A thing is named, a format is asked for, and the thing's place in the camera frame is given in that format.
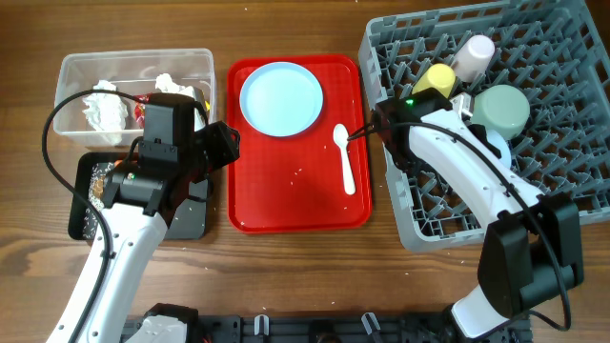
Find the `light blue bowl with rice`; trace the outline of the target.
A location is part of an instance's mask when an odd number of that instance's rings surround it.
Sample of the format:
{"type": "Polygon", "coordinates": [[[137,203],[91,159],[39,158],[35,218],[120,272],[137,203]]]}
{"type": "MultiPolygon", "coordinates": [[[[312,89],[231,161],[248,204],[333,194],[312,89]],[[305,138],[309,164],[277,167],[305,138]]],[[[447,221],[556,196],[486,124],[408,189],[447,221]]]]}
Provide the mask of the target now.
{"type": "Polygon", "coordinates": [[[508,147],[508,143],[504,138],[494,130],[486,131],[486,138],[489,144],[491,144],[496,150],[498,150],[497,157],[501,164],[507,169],[511,169],[512,157],[508,147]]]}

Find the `yellow plastic cup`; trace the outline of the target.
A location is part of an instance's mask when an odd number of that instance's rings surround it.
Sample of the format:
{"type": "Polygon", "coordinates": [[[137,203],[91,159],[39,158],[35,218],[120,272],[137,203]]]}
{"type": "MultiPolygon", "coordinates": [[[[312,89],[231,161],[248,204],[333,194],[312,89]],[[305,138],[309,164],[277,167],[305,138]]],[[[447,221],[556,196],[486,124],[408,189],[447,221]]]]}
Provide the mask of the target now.
{"type": "Polygon", "coordinates": [[[427,89],[436,89],[448,98],[456,83],[454,70],[445,64],[432,65],[415,83],[412,94],[427,89]]]}

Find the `small white tissue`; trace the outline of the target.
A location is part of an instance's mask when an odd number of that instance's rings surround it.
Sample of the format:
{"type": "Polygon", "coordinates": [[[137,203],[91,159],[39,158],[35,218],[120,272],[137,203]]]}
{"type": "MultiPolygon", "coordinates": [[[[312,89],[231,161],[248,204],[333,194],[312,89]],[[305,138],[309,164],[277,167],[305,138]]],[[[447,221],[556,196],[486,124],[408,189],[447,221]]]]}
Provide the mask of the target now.
{"type": "Polygon", "coordinates": [[[177,93],[194,98],[192,86],[182,86],[174,83],[168,73],[159,74],[155,79],[155,88],[163,93],[177,93]]]}

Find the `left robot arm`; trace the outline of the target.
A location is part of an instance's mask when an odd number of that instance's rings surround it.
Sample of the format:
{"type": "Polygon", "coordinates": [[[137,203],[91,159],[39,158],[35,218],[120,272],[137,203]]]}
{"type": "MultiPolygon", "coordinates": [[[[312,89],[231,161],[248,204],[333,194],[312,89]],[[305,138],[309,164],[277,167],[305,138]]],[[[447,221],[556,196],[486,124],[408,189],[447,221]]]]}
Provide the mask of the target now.
{"type": "Polygon", "coordinates": [[[224,122],[149,125],[104,180],[90,254],[51,342],[115,342],[153,252],[171,229],[180,239],[206,230],[209,175],[237,160],[240,136],[224,122]]]}

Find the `brown food piece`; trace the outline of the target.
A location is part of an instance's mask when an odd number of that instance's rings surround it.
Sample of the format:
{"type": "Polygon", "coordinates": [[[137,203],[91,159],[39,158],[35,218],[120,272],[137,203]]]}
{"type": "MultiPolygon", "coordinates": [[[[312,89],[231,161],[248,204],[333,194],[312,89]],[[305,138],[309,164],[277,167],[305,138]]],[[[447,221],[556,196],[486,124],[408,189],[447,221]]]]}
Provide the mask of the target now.
{"type": "Polygon", "coordinates": [[[105,188],[106,176],[99,176],[93,183],[92,191],[94,197],[101,199],[105,188]]]}

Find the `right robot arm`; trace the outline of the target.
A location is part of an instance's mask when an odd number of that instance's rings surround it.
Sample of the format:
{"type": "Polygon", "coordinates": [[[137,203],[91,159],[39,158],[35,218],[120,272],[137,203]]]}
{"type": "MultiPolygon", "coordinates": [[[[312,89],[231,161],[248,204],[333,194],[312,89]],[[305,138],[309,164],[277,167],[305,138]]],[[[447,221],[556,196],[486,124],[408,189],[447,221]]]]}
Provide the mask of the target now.
{"type": "Polygon", "coordinates": [[[441,342],[476,342],[560,297],[561,329],[571,326],[567,293],[584,280],[580,219],[565,193],[545,195],[502,165],[481,125],[468,126],[435,89],[376,104],[372,128],[396,167],[436,172],[484,231],[478,284],[433,326],[441,342]]]}

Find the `red strawberry candy wrapper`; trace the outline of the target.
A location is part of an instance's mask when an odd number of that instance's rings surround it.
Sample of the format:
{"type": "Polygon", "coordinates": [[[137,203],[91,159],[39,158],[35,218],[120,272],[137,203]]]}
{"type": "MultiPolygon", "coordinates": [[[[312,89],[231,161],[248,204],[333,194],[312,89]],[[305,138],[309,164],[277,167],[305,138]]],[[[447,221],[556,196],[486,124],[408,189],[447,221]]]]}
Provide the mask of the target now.
{"type": "Polygon", "coordinates": [[[143,129],[145,126],[145,105],[148,103],[149,97],[149,93],[136,95],[138,102],[134,105],[133,117],[140,129],[143,129]]]}

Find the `pink white cup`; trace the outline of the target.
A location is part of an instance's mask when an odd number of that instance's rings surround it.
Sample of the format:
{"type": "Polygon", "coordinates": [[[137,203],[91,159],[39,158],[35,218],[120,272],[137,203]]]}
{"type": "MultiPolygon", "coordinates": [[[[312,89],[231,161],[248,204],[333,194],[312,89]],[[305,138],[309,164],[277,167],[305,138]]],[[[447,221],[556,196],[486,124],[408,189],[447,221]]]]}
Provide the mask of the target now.
{"type": "Polygon", "coordinates": [[[451,68],[462,82],[472,83],[485,73],[496,51],[494,42],[485,35],[469,38],[456,53],[451,68]]]}

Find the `large white tissue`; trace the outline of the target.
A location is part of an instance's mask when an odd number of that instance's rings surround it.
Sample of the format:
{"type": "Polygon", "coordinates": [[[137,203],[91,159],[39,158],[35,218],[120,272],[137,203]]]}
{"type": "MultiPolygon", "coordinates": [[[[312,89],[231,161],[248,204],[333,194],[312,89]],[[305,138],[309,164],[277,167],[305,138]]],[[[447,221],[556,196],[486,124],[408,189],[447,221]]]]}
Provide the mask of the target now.
{"type": "Polygon", "coordinates": [[[97,92],[84,97],[82,101],[87,106],[83,113],[89,125],[96,131],[105,131],[103,138],[109,145],[119,145],[122,141],[120,132],[126,129],[129,114],[121,98],[97,92]]]}

